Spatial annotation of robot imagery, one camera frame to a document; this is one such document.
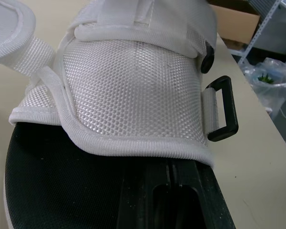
white strap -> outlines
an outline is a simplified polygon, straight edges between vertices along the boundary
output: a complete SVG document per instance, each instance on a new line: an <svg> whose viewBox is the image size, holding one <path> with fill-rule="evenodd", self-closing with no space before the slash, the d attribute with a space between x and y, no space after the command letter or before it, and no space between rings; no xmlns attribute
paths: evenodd
<svg viewBox="0 0 286 229"><path fill-rule="evenodd" d="M156 0L153 6L150 28L154 30L164 30L169 34L186 40L187 21L181 15L180 11L171 9L170 5L163 0Z"/></svg>
<svg viewBox="0 0 286 229"><path fill-rule="evenodd" d="M26 76L32 76L38 69L51 66L54 55L55 51L50 45L33 37L24 48L0 59L0 63Z"/></svg>
<svg viewBox="0 0 286 229"><path fill-rule="evenodd" d="M205 43L215 48L217 38L216 17L205 0L96 0L70 31L83 42L140 41L189 58L205 56Z"/></svg>
<svg viewBox="0 0 286 229"><path fill-rule="evenodd" d="M133 25L139 0L106 0L97 19L97 26Z"/></svg>
<svg viewBox="0 0 286 229"><path fill-rule="evenodd" d="M219 128L216 91L214 88L207 88L202 92L202 102L204 134L208 135Z"/></svg>

textured fabric panel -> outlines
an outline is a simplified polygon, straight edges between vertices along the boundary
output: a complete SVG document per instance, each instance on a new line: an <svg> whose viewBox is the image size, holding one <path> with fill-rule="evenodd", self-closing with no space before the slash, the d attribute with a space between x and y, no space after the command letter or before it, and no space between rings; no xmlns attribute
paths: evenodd
<svg viewBox="0 0 286 229"><path fill-rule="evenodd" d="M142 42L73 40L63 62L78 119L92 131L205 144L193 60Z"/></svg>
<svg viewBox="0 0 286 229"><path fill-rule="evenodd" d="M48 88L44 85L34 87L21 101L19 107L55 107Z"/></svg>

metal shelf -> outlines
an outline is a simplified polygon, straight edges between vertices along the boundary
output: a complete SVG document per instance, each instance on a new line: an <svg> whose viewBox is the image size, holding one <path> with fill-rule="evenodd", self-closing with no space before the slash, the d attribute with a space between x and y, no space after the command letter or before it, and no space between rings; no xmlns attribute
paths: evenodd
<svg viewBox="0 0 286 229"><path fill-rule="evenodd" d="M247 55L253 48L255 42L261 35L269 20L272 18L272 15L275 13L281 1L282 0L249 0L249 3L252 5L252 7L261 15L262 23L259 25L257 32L255 33L254 37L252 38L246 49L242 51L230 50L230 53L232 55L237 55L241 57L238 64L241 64L246 60Z"/></svg>

velcro strap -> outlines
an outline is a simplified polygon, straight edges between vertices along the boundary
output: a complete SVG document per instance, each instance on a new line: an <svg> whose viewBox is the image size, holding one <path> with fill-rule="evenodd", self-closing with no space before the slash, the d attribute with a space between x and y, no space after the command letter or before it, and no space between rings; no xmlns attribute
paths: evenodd
<svg viewBox="0 0 286 229"><path fill-rule="evenodd" d="M208 135L219 129L216 91L214 88L207 88L202 92L202 103L204 134Z"/></svg>
<svg viewBox="0 0 286 229"><path fill-rule="evenodd" d="M97 19L97 26L133 25L139 0L106 0Z"/></svg>
<svg viewBox="0 0 286 229"><path fill-rule="evenodd" d="M22 49L0 59L0 63L24 74L32 76L38 69L51 66L55 51L46 42L32 37Z"/></svg>

stitching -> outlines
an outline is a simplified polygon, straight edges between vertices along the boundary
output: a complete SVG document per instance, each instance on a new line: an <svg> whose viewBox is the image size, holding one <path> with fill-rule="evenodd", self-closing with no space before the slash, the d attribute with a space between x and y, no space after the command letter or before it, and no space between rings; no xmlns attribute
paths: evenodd
<svg viewBox="0 0 286 229"><path fill-rule="evenodd" d="M29 114L58 114L58 112L37 112L37 111L13 111L12 113L29 113Z"/></svg>

